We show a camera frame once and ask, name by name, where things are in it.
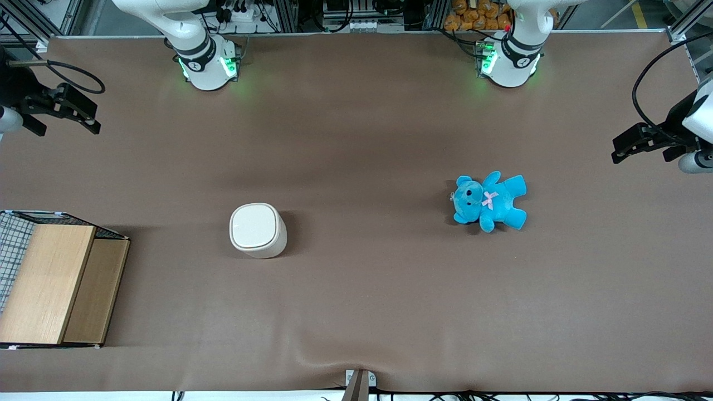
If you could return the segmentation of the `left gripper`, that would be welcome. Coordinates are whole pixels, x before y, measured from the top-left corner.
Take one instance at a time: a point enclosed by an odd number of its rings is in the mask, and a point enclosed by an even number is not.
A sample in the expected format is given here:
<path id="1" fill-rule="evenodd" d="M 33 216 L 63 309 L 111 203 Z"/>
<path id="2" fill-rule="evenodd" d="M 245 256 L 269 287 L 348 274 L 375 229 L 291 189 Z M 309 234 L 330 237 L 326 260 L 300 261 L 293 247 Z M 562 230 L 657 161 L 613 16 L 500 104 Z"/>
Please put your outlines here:
<path id="1" fill-rule="evenodd" d="M 712 79 L 705 78 L 695 91 L 675 104 L 667 114 L 663 128 L 680 144 L 698 149 L 711 148 L 712 143 Z M 647 124 L 634 124 L 613 139 L 613 163 L 621 163 L 638 153 L 662 149 L 666 163 L 688 152 L 688 147 L 673 145 L 667 137 Z"/>

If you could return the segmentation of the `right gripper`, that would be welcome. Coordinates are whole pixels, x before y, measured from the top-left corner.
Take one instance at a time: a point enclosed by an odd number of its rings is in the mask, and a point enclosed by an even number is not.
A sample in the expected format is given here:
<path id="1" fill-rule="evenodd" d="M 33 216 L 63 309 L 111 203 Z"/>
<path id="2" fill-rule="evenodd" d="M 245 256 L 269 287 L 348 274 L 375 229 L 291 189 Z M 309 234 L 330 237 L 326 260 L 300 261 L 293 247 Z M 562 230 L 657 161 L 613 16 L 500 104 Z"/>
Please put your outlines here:
<path id="1" fill-rule="evenodd" d="M 33 71 L 25 66 L 11 66 L 14 58 L 1 49 L 1 132 L 2 134 L 25 128 L 43 137 L 45 124 L 31 114 L 46 114 L 55 104 L 59 106 L 56 118 L 67 119 L 82 125 L 94 135 L 100 134 L 96 121 L 96 104 L 79 89 L 70 84 L 59 84 L 53 90 L 41 84 Z"/>

